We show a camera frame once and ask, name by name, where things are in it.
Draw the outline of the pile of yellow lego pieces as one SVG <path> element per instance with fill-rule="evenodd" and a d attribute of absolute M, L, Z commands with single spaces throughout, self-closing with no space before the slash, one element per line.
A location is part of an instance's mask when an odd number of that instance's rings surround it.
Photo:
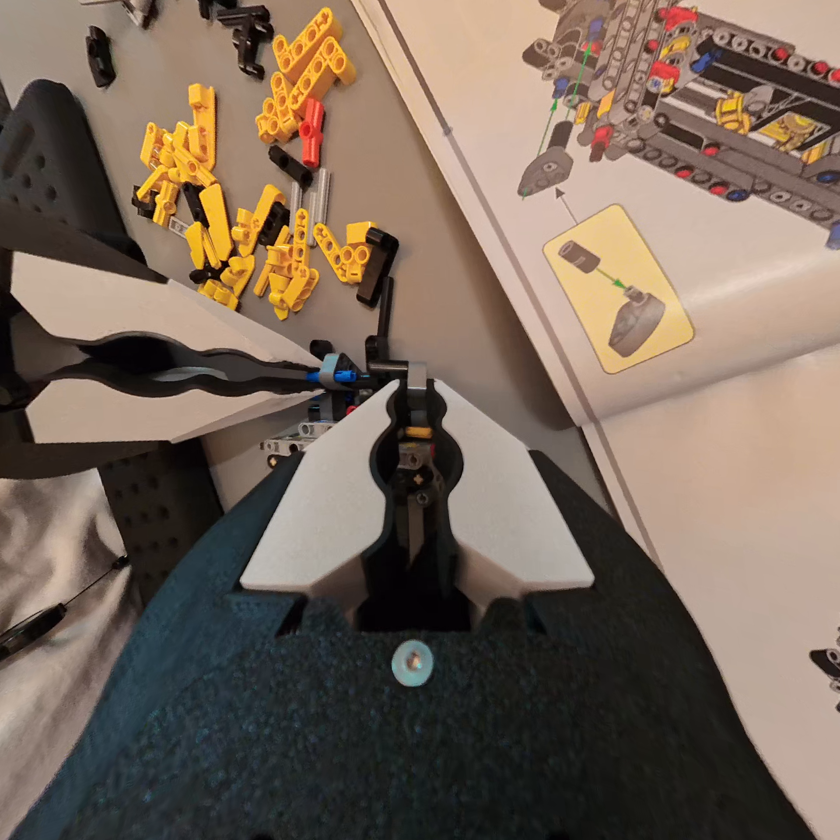
<path fill-rule="evenodd" d="M 316 170 L 301 161 L 299 126 L 306 100 L 318 99 L 324 107 L 332 89 L 356 80 L 355 66 L 340 43 L 342 25 L 330 7 L 323 7 L 297 37 L 274 32 L 273 40 L 263 44 L 270 44 L 277 69 L 255 126 L 269 161 L 290 179 L 289 190 L 268 183 L 254 209 L 240 207 L 229 215 L 215 172 L 217 95 L 213 87 L 196 82 L 187 89 L 189 120 L 173 129 L 147 124 L 140 160 L 150 173 L 134 187 L 132 204 L 138 215 L 184 237 L 193 264 L 191 281 L 199 293 L 226 308 L 238 309 L 256 273 L 260 248 L 266 261 L 253 291 L 268 296 L 279 320 L 299 312 L 319 283 L 311 263 L 314 249 L 340 283 L 355 289 L 358 302 L 378 308 L 380 285 L 391 273 L 398 240 L 378 223 L 364 220 L 347 224 L 340 242 L 327 225 L 332 176 L 323 166 L 322 151 Z"/>

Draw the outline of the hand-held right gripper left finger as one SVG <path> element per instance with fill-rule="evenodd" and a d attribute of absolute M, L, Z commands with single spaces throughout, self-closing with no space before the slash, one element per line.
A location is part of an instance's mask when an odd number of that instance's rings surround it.
<path fill-rule="evenodd" d="M 393 381 L 311 444 L 239 583 L 246 591 L 328 598 L 349 616 L 367 597 L 361 555 L 380 538 L 385 494 L 371 453 L 391 428 Z"/>

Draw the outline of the red lego axle connector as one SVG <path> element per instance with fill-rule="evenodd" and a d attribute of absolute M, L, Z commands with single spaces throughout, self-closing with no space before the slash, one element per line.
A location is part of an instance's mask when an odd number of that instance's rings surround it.
<path fill-rule="evenodd" d="M 321 165 L 325 117 L 324 107 L 320 100 L 308 98 L 304 114 L 304 119 L 299 126 L 301 161 L 307 167 L 316 170 Z"/>

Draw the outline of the person's white shirt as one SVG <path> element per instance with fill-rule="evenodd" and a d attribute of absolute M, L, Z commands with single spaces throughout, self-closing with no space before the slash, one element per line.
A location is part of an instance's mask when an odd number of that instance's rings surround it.
<path fill-rule="evenodd" d="M 1 514 L 2 632 L 66 608 L 2 663 L 2 786 L 42 787 L 86 726 L 140 598 L 96 471 L 2 479 Z"/>

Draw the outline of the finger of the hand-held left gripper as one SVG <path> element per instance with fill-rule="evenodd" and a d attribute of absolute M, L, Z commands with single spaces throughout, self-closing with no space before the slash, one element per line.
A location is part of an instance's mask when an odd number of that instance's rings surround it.
<path fill-rule="evenodd" d="M 303 375 L 56 375 L 26 406 L 38 444 L 170 442 L 200 437 L 323 393 Z"/>
<path fill-rule="evenodd" d="M 58 340 L 80 345 L 87 358 L 46 376 L 48 382 L 92 378 L 95 373 L 147 375 L 154 382 L 304 382 L 319 359 L 298 344 L 184 285 L 124 276 L 104 269 L 16 253 L 11 291 L 38 325 Z M 134 343 L 159 343 L 174 366 L 99 362 L 91 352 Z"/>

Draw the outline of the pile of black lego pieces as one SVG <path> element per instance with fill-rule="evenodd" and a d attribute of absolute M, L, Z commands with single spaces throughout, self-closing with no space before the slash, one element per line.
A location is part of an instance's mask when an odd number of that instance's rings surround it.
<path fill-rule="evenodd" d="M 259 51 L 263 43 L 275 37 L 270 11 L 264 5 L 243 6 L 237 1 L 197 1 L 201 18 L 217 22 L 231 32 L 231 39 L 237 50 L 237 63 L 241 72 L 248 77 L 262 81 L 265 68 L 259 63 Z M 118 4 L 131 20 L 141 28 L 147 28 L 156 16 L 158 2 L 155 1 L 80 1 L 82 6 Z M 97 88 L 107 88 L 116 79 L 110 39 L 97 26 L 91 25 L 85 37 L 85 54 L 89 71 Z"/>

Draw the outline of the grey lego piece with connector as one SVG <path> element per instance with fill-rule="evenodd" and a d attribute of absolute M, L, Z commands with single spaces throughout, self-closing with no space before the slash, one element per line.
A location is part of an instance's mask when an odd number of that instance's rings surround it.
<path fill-rule="evenodd" d="M 427 366 L 425 362 L 409 360 L 369 360 L 367 372 L 377 385 L 397 384 L 404 392 L 397 409 L 403 427 L 428 427 Z"/>

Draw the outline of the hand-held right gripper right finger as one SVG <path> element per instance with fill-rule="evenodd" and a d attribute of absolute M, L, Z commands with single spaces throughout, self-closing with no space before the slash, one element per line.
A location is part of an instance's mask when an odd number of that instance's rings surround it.
<path fill-rule="evenodd" d="M 499 598 L 586 590 L 595 575 L 530 449 L 441 380 L 429 382 L 442 480 L 440 579 L 458 629 Z"/>

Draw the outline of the lego instruction booklet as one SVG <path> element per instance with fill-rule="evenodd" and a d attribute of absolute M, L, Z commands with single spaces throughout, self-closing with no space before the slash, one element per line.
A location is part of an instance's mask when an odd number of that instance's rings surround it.
<path fill-rule="evenodd" d="M 838 838 L 839 2 L 353 2 L 624 527 Z"/>

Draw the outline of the black lego axle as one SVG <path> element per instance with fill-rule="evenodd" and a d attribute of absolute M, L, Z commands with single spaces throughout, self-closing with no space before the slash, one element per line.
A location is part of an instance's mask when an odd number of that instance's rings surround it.
<path fill-rule="evenodd" d="M 391 276 L 385 276 L 381 280 L 380 296 L 378 301 L 378 319 L 377 329 L 374 335 L 376 345 L 378 347 L 377 353 L 382 357 L 386 357 L 389 352 L 389 337 L 392 323 L 392 309 L 394 299 L 394 279 Z"/>

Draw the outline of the grey lego car chassis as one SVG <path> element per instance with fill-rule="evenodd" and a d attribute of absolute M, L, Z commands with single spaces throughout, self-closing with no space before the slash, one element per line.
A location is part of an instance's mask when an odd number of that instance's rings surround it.
<path fill-rule="evenodd" d="M 366 362 L 390 360 L 387 356 L 382 358 L 377 351 L 375 337 L 369 337 L 365 344 Z M 362 391 L 376 385 L 368 372 L 360 379 L 363 382 L 360 384 Z M 385 386 L 379 385 L 372 396 Z M 426 509 L 436 504 L 438 490 L 435 485 L 434 433 L 430 426 L 403 427 L 399 424 L 397 409 L 403 402 L 403 394 L 402 390 L 397 390 L 389 399 L 387 410 L 392 425 L 371 453 L 374 481 L 385 494 L 385 520 L 380 538 L 363 551 L 361 557 L 370 557 L 373 564 L 384 557 L 385 562 L 396 568 L 408 569 L 423 548 L 426 521 L 434 518 L 432 514 L 426 514 Z M 365 402 L 357 405 L 355 411 Z"/>

